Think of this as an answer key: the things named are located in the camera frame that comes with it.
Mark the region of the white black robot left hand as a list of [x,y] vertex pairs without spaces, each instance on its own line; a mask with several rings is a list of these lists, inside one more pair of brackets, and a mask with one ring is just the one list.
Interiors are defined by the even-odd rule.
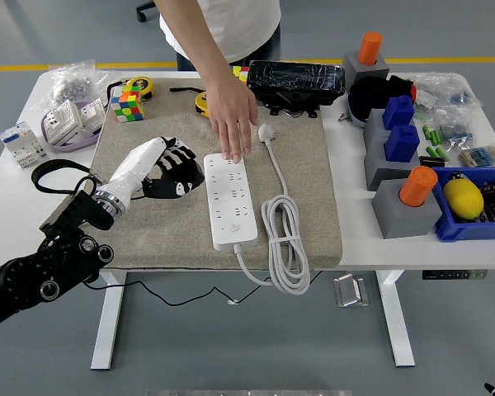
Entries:
[[177,199],[204,180],[196,155],[188,146],[177,138],[157,137],[132,149],[97,195],[128,209],[137,191],[148,198]]

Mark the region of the person's right hand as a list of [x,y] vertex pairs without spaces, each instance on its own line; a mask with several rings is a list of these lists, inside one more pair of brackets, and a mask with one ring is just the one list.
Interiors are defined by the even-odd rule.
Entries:
[[224,159],[242,160],[251,153],[251,126],[258,125],[258,109],[252,91],[234,76],[207,86],[208,115],[219,139]]

